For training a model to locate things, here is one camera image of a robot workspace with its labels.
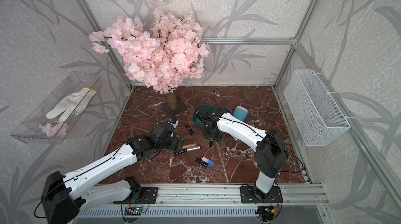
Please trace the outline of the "pink blue gradient lipstick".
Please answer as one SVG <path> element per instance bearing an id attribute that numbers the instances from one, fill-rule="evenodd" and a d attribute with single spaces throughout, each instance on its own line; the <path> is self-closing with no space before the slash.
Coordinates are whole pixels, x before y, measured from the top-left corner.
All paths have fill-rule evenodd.
<path id="1" fill-rule="evenodd" d="M 210 159 L 206 158 L 206 157 L 202 157 L 202 161 L 208 165 L 214 166 L 214 162 L 211 161 Z"/>

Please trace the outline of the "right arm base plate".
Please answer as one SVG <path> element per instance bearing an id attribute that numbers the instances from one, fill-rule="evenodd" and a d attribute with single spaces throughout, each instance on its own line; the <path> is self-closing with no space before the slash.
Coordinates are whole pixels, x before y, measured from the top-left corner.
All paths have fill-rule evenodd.
<path id="1" fill-rule="evenodd" d="M 281 188 L 276 185 L 274 185 L 268 193 L 263 193 L 261 190 L 257 189 L 256 186 L 249 186 L 247 184 L 243 184 L 240 187 L 240 197 L 241 197 L 241 203 L 243 204 L 283 203 Z"/>

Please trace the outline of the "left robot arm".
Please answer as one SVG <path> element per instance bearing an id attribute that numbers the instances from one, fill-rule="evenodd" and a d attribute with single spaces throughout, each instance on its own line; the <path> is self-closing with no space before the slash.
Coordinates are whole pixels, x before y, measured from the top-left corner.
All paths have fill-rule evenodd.
<path id="1" fill-rule="evenodd" d="M 137 135 L 110 154 L 75 171 L 59 171 L 46 179 L 40 205 L 49 224 L 67 224 L 78 214 L 107 203 L 128 205 L 141 201 L 145 193 L 134 177 L 114 184 L 99 182 L 137 162 L 154 157 L 166 149 L 179 151 L 183 138 L 176 136 L 178 119 L 171 118 L 156 125 L 147 135 Z"/>

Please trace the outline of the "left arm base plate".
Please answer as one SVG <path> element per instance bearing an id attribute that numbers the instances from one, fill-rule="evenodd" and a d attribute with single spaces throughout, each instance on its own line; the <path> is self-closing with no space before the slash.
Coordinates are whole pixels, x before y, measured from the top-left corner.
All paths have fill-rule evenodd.
<path id="1" fill-rule="evenodd" d="M 155 204 L 158 187 L 142 187 L 134 177 L 127 177 L 120 181 L 128 184 L 125 188 L 129 194 L 121 201 L 114 201 L 113 204 Z"/>

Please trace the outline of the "teal plastic storage box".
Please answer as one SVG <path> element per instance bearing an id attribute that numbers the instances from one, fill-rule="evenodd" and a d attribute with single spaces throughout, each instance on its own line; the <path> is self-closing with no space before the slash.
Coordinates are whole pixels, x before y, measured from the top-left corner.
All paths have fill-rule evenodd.
<path id="1" fill-rule="evenodd" d="M 231 111 L 218 106 L 201 104 L 195 108 L 192 120 L 196 128 L 202 130 L 211 119 L 218 118 L 224 113 L 231 113 Z"/>

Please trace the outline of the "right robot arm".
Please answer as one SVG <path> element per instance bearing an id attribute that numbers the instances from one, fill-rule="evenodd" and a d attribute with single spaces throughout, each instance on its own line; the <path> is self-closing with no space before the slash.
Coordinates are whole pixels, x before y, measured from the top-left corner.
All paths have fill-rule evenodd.
<path id="1" fill-rule="evenodd" d="M 259 176 L 254 190 L 262 196 L 268 194 L 288 159 L 288 152 L 280 134 L 257 129 L 235 118 L 231 113 L 216 110 L 194 113 L 203 124 L 203 136 L 212 141 L 222 140 L 224 134 L 233 136 L 249 146 L 255 153 Z"/>

